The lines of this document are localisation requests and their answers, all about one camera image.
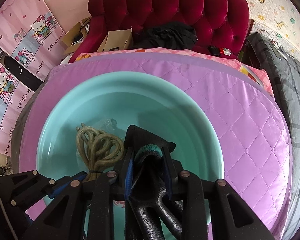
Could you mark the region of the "black rubber gloves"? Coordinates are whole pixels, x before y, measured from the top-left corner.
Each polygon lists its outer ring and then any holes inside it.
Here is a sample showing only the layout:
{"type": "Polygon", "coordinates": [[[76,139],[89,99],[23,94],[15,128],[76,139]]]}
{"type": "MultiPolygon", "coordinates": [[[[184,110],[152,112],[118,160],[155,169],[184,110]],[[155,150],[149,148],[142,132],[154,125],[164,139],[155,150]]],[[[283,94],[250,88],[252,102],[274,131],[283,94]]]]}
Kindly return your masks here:
{"type": "Polygon", "coordinates": [[[164,239],[165,225],[175,239],[181,239],[183,205],[168,198],[161,150],[168,147],[171,153],[176,144],[130,125],[124,146],[134,155],[132,190],[125,200],[125,238],[164,239]]]}

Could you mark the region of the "clear plastic zip bag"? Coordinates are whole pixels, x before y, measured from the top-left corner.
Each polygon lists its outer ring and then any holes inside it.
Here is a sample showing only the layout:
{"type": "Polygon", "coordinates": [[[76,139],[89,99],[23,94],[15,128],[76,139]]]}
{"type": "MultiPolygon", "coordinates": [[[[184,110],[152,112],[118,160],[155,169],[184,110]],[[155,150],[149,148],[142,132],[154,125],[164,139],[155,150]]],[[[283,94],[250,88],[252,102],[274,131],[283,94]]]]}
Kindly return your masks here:
{"type": "Polygon", "coordinates": [[[94,126],[82,123],[76,127],[76,158],[89,165],[92,161],[117,159],[122,152],[125,131],[115,119],[102,119],[94,126]]]}

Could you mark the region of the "teal plastic basin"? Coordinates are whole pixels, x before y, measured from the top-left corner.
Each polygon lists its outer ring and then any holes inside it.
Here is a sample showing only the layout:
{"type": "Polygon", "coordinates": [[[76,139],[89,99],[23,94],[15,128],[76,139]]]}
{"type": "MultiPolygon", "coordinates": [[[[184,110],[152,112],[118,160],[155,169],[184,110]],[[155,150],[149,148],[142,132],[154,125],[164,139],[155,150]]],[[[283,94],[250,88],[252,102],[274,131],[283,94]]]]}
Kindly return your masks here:
{"type": "Polygon", "coordinates": [[[201,108],[138,72],[99,75],[68,92],[43,127],[37,165],[56,187],[25,239],[207,239],[203,187],[224,176],[201,108]]]}

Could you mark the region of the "purple quilted table cover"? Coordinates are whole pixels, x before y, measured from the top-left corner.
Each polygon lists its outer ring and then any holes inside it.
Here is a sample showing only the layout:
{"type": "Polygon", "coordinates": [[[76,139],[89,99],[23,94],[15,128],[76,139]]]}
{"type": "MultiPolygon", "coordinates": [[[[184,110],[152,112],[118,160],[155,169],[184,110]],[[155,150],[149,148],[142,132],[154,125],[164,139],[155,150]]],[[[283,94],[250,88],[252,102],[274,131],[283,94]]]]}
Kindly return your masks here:
{"type": "Polygon", "coordinates": [[[44,123],[76,85],[105,73],[151,74],[179,87],[205,112],[221,144],[226,180],[281,239],[291,188],[289,130],[271,93],[242,74],[240,66],[236,60],[188,52],[101,53],[57,66],[19,116],[13,137],[16,168],[36,167],[44,123]]]}

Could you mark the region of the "pink checkered under cloth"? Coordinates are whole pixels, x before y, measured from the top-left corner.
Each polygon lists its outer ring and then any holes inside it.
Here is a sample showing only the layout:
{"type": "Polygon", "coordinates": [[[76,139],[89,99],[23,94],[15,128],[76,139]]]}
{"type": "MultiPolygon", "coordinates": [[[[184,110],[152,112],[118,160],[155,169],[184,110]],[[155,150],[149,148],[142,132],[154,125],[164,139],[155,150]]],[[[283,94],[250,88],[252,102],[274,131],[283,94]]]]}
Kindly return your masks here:
{"type": "Polygon", "coordinates": [[[165,48],[152,48],[152,49],[132,49],[132,50],[117,50],[117,51],[106,51],[106,52],[93,52],[93,53],[81,53],[76,57],[75,61],[87,59],[89,57],[96,57],[100,55],[111,55],[111,54],[123,54],[123,53],[164,53],[172,55],[184,55],[193,56],[201,59],[215,61],[226,66],[229,66],[242,74],[246,75],[259,85],[261,85],[266,92],[268,92],[272,97],[274,97],[273,89],[270,84],[270,79],[265,70],[260,70],[252,66],[246,65],[239,62],[237,59],[227,59],[206,54],[197,53],[192,50],[172,50],[165,48]]]}

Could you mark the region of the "cardboard box on floor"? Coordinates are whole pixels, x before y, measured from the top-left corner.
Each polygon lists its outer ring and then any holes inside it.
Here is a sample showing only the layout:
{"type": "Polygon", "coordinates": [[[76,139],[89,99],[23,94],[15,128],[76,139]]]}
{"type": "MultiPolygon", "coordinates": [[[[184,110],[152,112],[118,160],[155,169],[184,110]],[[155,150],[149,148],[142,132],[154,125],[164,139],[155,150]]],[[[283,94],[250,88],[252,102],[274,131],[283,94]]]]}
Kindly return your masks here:
{"type": "Polygon", "coordinates": [[[84,18],[77,22],[62,38],[66,50],[64,55],[74,53],[89,33],[91,17],[84,18]]]}

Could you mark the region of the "cardboard box on sofa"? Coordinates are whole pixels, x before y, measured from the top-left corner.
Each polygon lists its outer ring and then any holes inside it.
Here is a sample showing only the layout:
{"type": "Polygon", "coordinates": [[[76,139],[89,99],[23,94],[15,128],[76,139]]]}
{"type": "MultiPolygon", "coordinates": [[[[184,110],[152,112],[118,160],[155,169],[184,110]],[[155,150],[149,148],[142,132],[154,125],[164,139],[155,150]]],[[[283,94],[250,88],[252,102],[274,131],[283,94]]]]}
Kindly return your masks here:
{"type": "Polygon", "coordinates": [[[132,28],[126,30],[108,31],[108,34],[99,46],[97,53],[126,50],[133,45],[132,28]]]}

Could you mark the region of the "black clothing on sofa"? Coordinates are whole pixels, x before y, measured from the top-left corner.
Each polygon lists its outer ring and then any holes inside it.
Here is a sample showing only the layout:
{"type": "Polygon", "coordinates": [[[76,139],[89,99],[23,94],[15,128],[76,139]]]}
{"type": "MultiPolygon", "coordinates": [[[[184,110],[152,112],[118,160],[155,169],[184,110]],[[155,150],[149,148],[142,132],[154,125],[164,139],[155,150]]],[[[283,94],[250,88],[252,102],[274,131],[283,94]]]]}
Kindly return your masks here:
{"type": "Polygon", "coordinates": [[[172,50],[191,50],[198,41],[193,27],[181,22],[170,22],[133,33],[133,48],[165,48],[172,50]]]}

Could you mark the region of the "grey plaid bed blanket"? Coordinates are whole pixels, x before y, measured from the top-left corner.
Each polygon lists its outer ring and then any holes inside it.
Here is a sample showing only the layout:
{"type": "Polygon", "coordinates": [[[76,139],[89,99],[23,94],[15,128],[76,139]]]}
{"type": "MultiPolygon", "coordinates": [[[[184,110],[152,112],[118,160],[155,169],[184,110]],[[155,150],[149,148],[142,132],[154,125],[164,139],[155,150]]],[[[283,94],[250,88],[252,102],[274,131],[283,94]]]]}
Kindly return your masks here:
{"type": "Polygon", "coordinates": [[[254,67],[264,69],[270,79],[276,103],[285,117],[292,143],[292,186],[283,239],[300,239],[300,62],[276,48],[261,33],[247,37],[254,67]]]}

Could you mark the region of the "hello kitty pink curtain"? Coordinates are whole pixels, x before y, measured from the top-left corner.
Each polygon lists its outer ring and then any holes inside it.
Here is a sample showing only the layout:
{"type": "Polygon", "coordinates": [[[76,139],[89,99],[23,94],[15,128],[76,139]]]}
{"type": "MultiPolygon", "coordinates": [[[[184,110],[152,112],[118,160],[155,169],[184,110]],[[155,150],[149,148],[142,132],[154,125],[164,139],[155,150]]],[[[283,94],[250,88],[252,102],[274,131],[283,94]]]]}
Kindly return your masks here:
{"type": "MultiPolygon", "coordinates": [[[[43,81],[65,51],[63,29],[44,0],[6,0],[0,7],[0,49],[43,81]]],[[[12,132],[33,90],[0,63],[0,154],[11,155],[12,132]]]]}

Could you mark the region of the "red velvet tufted sofa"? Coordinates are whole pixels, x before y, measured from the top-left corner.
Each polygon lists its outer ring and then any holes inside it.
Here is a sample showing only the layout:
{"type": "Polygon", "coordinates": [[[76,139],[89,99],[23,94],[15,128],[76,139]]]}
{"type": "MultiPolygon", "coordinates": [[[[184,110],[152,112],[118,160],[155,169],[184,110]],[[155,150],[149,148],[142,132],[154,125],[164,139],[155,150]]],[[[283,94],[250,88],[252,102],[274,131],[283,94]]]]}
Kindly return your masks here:
{"type": "Polygon", "coordinates": [[[209,46],[226,48],[235,59],[249,28],[246,0],[89,0],[88,11],[89,33],[71,63],[81,53],[96,52],[109,31],[132,29],[136,34],[169,22],[195,29],[198,40],[193,51],[209,54],[209,46]]]}

